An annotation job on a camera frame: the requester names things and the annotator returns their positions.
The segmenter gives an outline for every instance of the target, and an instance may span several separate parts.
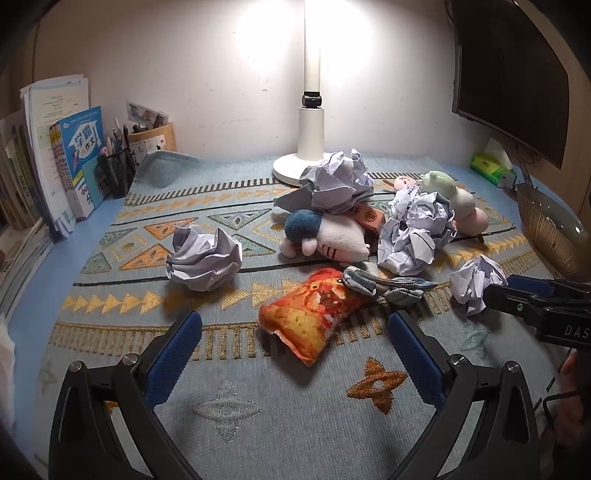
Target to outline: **black monitor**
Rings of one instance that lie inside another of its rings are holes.
[[[449,0],[456,35],[452,111],[530,147],[558,168],[569,124],[569,78],[513,0]]]

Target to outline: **plush toy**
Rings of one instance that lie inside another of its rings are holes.
[[[402,190],[404,187],[416,185],[417,181],[412,179],[411,177],[407,177],[406,175],[400,175],[394,179],[394,182],[390,183],[394,190],[399,191]]]
[[[288,258],[297,254],[294,244],[301,244],[307,257],[318,251],[337,262],[361,262],[369,256],[363,227],[345,215],[297,210],[287,218],[284,229],[286,238],[279,249]]]
[[[467,236],[480,235],[488,228],[488,216],[476,208],[474,196],[464,189],[456,187],[456,182],[447,173],[430,171],[423,175],[421,192],[439,192],[452,204],[454,227]]]

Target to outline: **desk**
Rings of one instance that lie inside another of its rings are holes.
[[[468,189],[478,191],[506,218],[520,225],[517,204],[500,189],[468,168],[446,166]],[[115,220],[123,200],[110,200],[77,225],[73,235],[57,244],[28,285],[17,307],[9,334],[16,344],[14,439],[29,460],[33,459],[34,393],[41,357],[60,306],[87,257],[107,227]]]

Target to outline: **pen holder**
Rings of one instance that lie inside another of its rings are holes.
[[[99,158],[98,163],[111,186],[113,198],[125,197],[135,177],[135,163],[131,150],[125,148],[108,157]]]

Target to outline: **screw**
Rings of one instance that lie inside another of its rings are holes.
[[[459,353],[454,353],[452,355],[452,363],[454,365],[459,365],[461,362],[463,362],[466,359],[465,356],[460,355]]]
[[[135,353],[128,353],[122,359],[123,364],[127,365],[127,366],[135,365],[135,363],[137,361],[138,361],[138,356]]]
[[[82,362],[80,360],[76,360],[70,364],[68,370],[72,373],[77,372],[80,368],[82,368]]]
[[[521,372],[521,366],[517,362],[514,362],[513,360],[509,360],[507,362],[507,368],[509,369],[510,372],[513,372],[515,374]]]

